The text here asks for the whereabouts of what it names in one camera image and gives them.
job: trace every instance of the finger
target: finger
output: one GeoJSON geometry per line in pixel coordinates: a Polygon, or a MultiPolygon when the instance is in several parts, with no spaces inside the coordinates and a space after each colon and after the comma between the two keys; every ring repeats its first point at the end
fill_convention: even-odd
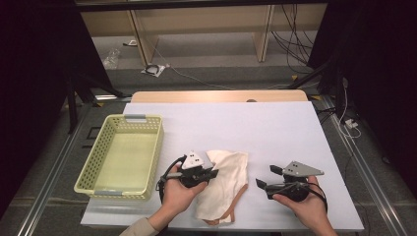
{"type": "Polygon", "coordinates": [[[318,187],[319,186],[319,181],[317,180],[316,176],[309,176],[308,182],[312,183],[312,185],[310,185],[310,189],[312,189],[312,190],[314,190],[318,193],[321,192],[320,188],[318,187]]]}
{"type": "Polygon", "coordinates": [[[175,173],[175,172],[177,172],[178,171],[178,166],[177,165],[174,165],[174,166],[172,166],[172,168],[169,170],[169,173],[175,173]]]}
{"type": "Polygon", "coordinates": [[[195,195],[197,195],[197,194],[199,194],[199,193],[201,193],[205,188],[206,188],[206,186],[208,185],[209,183],[208,182],[202,182],[202,183],[200,183],[199,185],[197,185],[197,186],[194,186],[193,188],[191,188],[191,190],[193,191],[193,193],[195,194],[195,195]]]}
{"type": "Polygon", "coordinates": [[[272,195],[272,198],[286,207],[289,207],[291,209],[294,208],[295,202],[293,202],[292,200],[288,199],[287,197],[281,194],[274,194],[272,195]]]}

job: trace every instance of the basket handle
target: basket handle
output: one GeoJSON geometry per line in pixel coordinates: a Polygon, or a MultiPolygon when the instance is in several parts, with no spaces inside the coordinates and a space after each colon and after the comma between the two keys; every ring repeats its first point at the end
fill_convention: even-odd
{"type": "Polygon", "coordinates": [[[117,190],[96,190],[94,194],[99,196],[122,196],[123,192],[117,190]]]}
{"type": "Polygon", "coordinates": [[[146,123],[147,115],[145,114],[126,114],[125,120],[128,123],[146,123]]]}

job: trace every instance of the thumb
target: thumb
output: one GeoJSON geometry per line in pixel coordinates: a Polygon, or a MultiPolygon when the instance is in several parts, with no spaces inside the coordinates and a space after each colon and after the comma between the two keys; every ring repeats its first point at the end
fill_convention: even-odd
{"type": "Polygon", "coordinates": [[[209,183],[208,182],[202,182],[202,183],[200,183],[199,185],[197,185],[197,186],[194,186],[193,188],[191,188],[191,190],[193,191],[193,193],[195,194],[195,195],[197,195],[197,194],[199,194],[199,193],[201,193],[205,188],[206,188],[206,186],[208,185],[209,183]]]}
{"type": "Polygon", "coordinates": [[[289,207],[291,209],[293,208],[293,206],[295,204],[292,200],[288,199],[287,197],[285,197],[281,194],[274,194],[274,195],[272,195],[272,198],[274,200],[276,200],[277,202],[279,202],[280,204],[282,204],[286,207],[289,207]]]}

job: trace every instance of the black wire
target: black wire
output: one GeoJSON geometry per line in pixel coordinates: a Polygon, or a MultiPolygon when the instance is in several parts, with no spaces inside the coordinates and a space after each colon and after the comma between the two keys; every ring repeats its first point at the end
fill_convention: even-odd
{"type": "Polygon", "coordinates": [[[303,30],[304,35],[306,36],[307,40],[309,40],[309,42],[313,45],[314,42],[310,39],[310,37],[306,34],[306,32],[303,30]]]}
{"type": "Polygon", "coordinates": [[[281,37],[281,36],[279,36],[279,34],[277,33],[277,32],[272,32],[272,34],[274,34],[274,33],[276,33],[276,36],[279,38],[279,40],[280,41],[284,41],[284,42],[286,42],[286,43],[290,43],[290,44],[292,44],[292,45],[298,45],[297,43],[295,43],[295,42],[290,42],[290,41],[288,41],[287,39],[285,39],[285,38],[283,38],[283,37],[281,37]]]}
{"type": "Polygon", "coordinates": [[[286,11],[285,11],[285,8],[284,8],[284,6],[283,5],[281,5],[281,8],[282,8],[282,11],[283,11],[283,13],[284,13],[284,15],[285,15],[285,18],[286,18],[286,20],[287,20],[287,22],[288,22],[288,25],[290,26],[290,28],[291,28],[291,35],[290,35],[290,39],[289,39],[289,41],[286,41],[286,42],[288,42],[288,46],[287,47],[285,47],[285,46],[283,46],[282,45],[282,42],[280,42],[277,38],[276,38],[276,36],[275,36],[275,39],[276,39],[276,41],[278,41],[278,44],[282,47],[282,48],[284,48],[284,50],[286,50],[286,52],[287,52],[287,54],[286,54],[286,61],[287,61],[287,65],[288,65],[288,67],[292,70],[292,71],[294,71],[294,72],[296,72],[296,73],[300,73],[300,74],[309,74],[308,72],[300,72],[300,71],[297,71],[297,70],[295,70],[294,68],[292,68],[291,66],[290,66],[290,64],[289,64],[289,55],[291,55],[291,56],[293,56],[295,59],[297,59],[300,63],[303,63],[305,66],[307,65],[307,59],[304,57],[304,53],[306,54],[306,55],[308,55],[308,53],[307,53],[307,50],[305,49],[305,46],[303,45],[303,43],[301,42],[301,40],[300,40],[300,38],[298,37],[298,33],[297,33],[297,29],[296,29],[296,19],[297,19],[297,10],[298,10],[298,5],[297,4],[293,4],[292,5],[292,11],[291,11],[291,15],[293,16],[292,17],[292,24],[291,24],[291,21],[290,21],[290,19],[289,19],[289,17],[288,17],[288,14],[286,13],[286,11]],[[295,37],[295,39],[296,39],[296,43],[293,43],[292,42],[292,38],[293,37],[295,37]],[[300,54],[301,54],[301,57],[299,57],[299,56],[297,56],[296,55],[296,53],[294,53],[294,52],[292,52],[289,48],[290,48],[290,45],[291,44],[294,44],[294,45],[296,45],[297,47],[296,47],[296,49],[298,49],[299,51],[300,51],[300,54]]]}
{"type": "Polygon", "coordinates": [[[292,18],[292,19],[293,19],[293,21],[292,21],[292,25],[291,25],[291,22],[289,21],[288,15],[287,15],[287,13],[286,13],[285,8],[283,7],[283,5],[281,5],[281,8],[282,8],[282,11],[283,11],[283,13],[284,13],[284,15],[285,15],[285,18],[286,18],[286,20],[287,20],[287,22],[288,22],[289,26],[291,27],[291,30],[292,30],[291,35],[294,35],[294,36],[295,36],[295,38],[296,38],[296,40],[297,40],[297,45],[298,45],[298,48],[300,49],[301,55],[302,55],[302,56],[303,56],[303,58],[304,58],[304,55],[303,55],[303,53],[302,53],[301,48],[303,48],[304,52],[305,52],[307,55],[308,55],[308,53],[307,53],[307,51],[305,50],[304,45],[303,45],[303,43],[301,42],[300,38],[298,37],[298,33],[297,33],[297,24],[296,24],[296,19],[297,19],[298,5],[297,5],[297,4],[293,4],[293,5],[292,5],[292,12],[291,12],[291,14],[293,15],[293,18],[292,18]]]}
{"type": "Polygon", "coordinates": [[[319,111],[320,111],[319,107],[317,107],[315,103],[312,103],[312,104],[313,104],[314,110],[316,111],[316,114],[319,114],[319,111]]]}
{"type": "Polygon", "coordinates": [[[172,169],[172,167],[174,167],[175,164],[177,164],[178,162],[183,162],[186,158],[187,155],[184,155],[172,162],[172,164],[169,165],[168,169],[166,169],[165,173],[160,177],[159,181],[157,182],[156,190],[159,191],[159,198],[161,202],[163,200],[163,191],[165,189],[166,176],[168,176],[169,171],[172,169]]]}
{"type": "MultiPolygon", "coordinates": [[[[351,162],[353,158],[353,155],[350,155],[350,158],[347,160],[345,166],[344,166],[344,185],[346,186],[347,191],[350,193],[349,191],[349,187],[347,186],[347,167],[349,165],[349,163],[351,162]]],[[[359,202],[357,201],[352,195],[350,195],[350,198],[352,198],[353,201],[355,201],[356,203],[358,203],[359,206],[362,207],[362,209],[365,211],[365,216],[366,216],[366,222],[368,223],[368,235],[371,235],[371,223],[369,222],[369,216],[368,216],[368,211],[366,210],[366,208],[359,202]]]]}
{"type": "Polygon", "coordinates": [[[323,203],[325,204],[326,212],[328,212],[328,200],[326,198],[325,191],[323,191],[323,189],[318,184],[315,184],[315,183],[308,183],[308,184],[309,185],[314,185],[314,186],[318,187],[320,189],[320,191],[322,191],[322,195],[321,195],[321,194],[317,193],[316,191],[312,190],[311,188],[304,188],[307,191],[309,191],[310,193],[319,197],[323,201],[323,203]]]}
{"type": "Polygon", "coordinates": [[[323,113],[323,112],[335,112],[336,111],[336,108],[335,107],[331,107],[331,108],[327,108],[327,109],[324,109],[324,110],[317,110],[316,111],[316,113],[317,114],[320,114],[320,113],[323,113]]]}
{"type": "MultiPolygon", "coordinates": [[[[291,55],[292,57],[294,57],[295,59],[297,59],[298,61],[300,61],[301,63],[303,63],[303,64],[307,64],[307,61],[304,61],[304,59],[303,58],[301,58],[301,57],[299,57],[296,53],[294,53],[293,51],[291,51],[291,49],[289,49],[288,48],[288,46],[286,46],[281,40],[280,40],[280,36],[278,35],[278,33],[277,32],[272,32],[272,35],[273,35],[273,37],[275,37],[275,40],[276,40],[276,42],[278,43],[278,45],[282,48],[282,49],[284,49],[285,50],[285,52],[287,53],[287,56],[288,56],[288,54],[289,55],[291,55]]],[[[287,42],[287,43],[292,43],[292,44],[295,44],[294,42],[290,42],[290,41],[287,41],[287,40],[285,40],[285,42],[287,42]]]]}
{"type": "Polygon", "coordinates": [[[325,121],[328,119],[328,117],[330,117],[332,114],[334,114],[334,112],[330,112],[328,115],[326,115],[325,118],[323,118],[320,121],[320,124],[323,125],[325,123],[325,121]]]}

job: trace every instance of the white table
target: white table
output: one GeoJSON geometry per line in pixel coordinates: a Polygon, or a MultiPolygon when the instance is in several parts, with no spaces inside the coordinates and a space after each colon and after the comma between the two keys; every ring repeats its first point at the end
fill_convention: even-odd
{"type": "MultiPolygon", "coordinates": [[[[282,182],[281,176],[269,172],[269,166],[285,167],[292,160],[324,170],[325,175],[319,181],[328,197],[328,217],[335,230],[364,229],[309,101],[129,103],[124,113],[162,116],[165,136],[157,176],[191,149],[201,156],[210,149],[249,153],[249,188],[235,208],[234,223],[207,226],[193,217],[192,204],[169,224],[171,229],[269,232],[306,229],[290,209],[268,200],[255,181],[259,178],[269,184],[282,182]]],[[[128,226],[159,207],[157,192],[147,202],[91,199],[82,224],[128,226]]]]}

